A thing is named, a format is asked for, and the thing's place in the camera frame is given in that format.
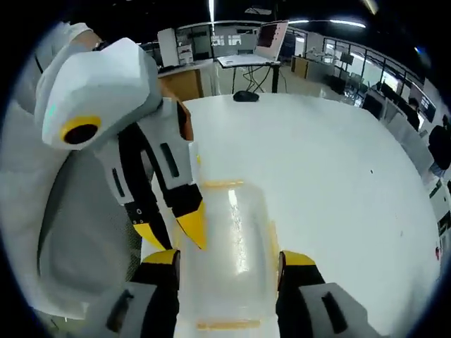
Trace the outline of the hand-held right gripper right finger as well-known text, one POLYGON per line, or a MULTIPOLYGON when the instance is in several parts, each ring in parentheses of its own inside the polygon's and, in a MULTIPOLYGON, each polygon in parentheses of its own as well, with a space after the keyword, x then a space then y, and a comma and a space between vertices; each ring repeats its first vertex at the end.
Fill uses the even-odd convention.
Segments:
POLYGON ((279 253, 276 315, 281 337, 371 336, 365 307, 293 251, 279 253))

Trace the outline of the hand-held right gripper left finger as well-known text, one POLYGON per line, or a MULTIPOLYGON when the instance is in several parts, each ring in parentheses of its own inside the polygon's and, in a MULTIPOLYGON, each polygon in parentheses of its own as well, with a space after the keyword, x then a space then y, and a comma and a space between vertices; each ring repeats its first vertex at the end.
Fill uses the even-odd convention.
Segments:
POLYGON ((179 286, 180 251, 148 255, 113 302, 106 329, 118 337, 173 337, 179 286))

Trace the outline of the person's left hand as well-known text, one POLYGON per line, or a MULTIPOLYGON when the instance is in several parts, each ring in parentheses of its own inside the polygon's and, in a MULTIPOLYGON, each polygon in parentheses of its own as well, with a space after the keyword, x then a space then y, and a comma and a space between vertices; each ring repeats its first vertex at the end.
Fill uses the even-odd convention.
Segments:
POLYGON ((191 123, 191 114, 186 108, 186 106, 181 103, 177 102, 177 111, 178 111, 178 124, 180 128, 180 135, 183 139, 187 141, 193 141, 194 140, 194 132, 192 129, 192 123, 191 123))

